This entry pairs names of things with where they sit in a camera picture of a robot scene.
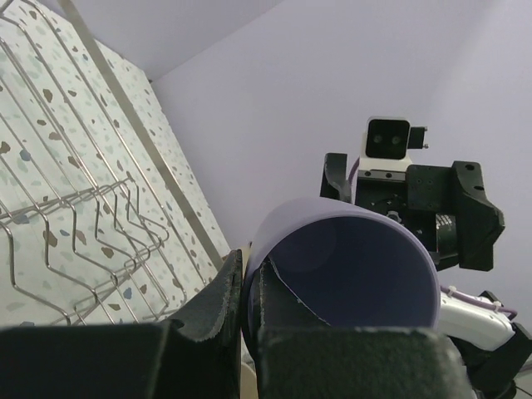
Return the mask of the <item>lavender plastic cup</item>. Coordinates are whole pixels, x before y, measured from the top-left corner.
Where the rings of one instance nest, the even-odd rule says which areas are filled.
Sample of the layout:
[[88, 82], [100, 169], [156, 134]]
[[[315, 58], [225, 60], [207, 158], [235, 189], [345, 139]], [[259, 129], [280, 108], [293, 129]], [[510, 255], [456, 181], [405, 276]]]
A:
[[428, 250], [385, 215], [339, 200], [297, 198], [255, 233], [244, 275], [242, 332], [257, 352], [254, 280], [266, 261], [281, 284], [335, 328], [435, 328], [440, 284]]

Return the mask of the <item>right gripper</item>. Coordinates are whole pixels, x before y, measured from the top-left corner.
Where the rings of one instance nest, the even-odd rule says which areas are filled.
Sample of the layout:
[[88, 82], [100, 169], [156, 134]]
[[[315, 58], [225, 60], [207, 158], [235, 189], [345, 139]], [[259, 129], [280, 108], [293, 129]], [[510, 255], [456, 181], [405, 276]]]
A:
[[[486, 195], [482, 169], [473, 161], [450, 166], [410, 160], [364, 160], [352, 168], [354, 204], [411, 231], [441, 271], [459, 264], [494, 268], [494, 246], [505, 229], [502, 210]], [[352, 202], [347, 154], [327, 153], [320, 196]]]

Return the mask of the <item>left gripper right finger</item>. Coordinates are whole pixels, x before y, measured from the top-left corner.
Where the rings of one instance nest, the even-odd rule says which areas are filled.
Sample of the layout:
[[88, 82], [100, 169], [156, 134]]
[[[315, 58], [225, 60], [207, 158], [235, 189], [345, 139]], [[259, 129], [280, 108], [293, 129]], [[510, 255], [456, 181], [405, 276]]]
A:
[[470, 398], [459, 354], [426, 328], [332, 328], [269, 264], [254, 282], [261, 398]]

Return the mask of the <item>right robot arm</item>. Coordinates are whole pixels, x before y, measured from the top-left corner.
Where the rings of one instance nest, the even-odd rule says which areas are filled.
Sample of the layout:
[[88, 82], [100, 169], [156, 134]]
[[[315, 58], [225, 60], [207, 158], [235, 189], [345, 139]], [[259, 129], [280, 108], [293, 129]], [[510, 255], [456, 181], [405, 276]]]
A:
[[[456, 160], [444, 167], [414, 165], [408, 158], [369, 159], [363, 169], [348, 171], [347, 155], [328, 153], [320, 195], [401, 224], [439, 271], [494, 267], [504, 215], [488, 200], [476, 162]], [[515, 379], [531, 355], [531, 334], [516, 316], [489, 290], [479, 295], [454, 286], [441, 290], [438, 329], [459, 351], [476, 398], [513, 398], [518, 392]]]

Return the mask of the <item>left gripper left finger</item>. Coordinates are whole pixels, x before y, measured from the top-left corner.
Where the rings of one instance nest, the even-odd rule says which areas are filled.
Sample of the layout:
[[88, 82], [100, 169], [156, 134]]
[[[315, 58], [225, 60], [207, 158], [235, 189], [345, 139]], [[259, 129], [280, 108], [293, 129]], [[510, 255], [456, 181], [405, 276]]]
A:
[[1, 331], [3, 398], [237, 398], [243, 258], [161, 322]]

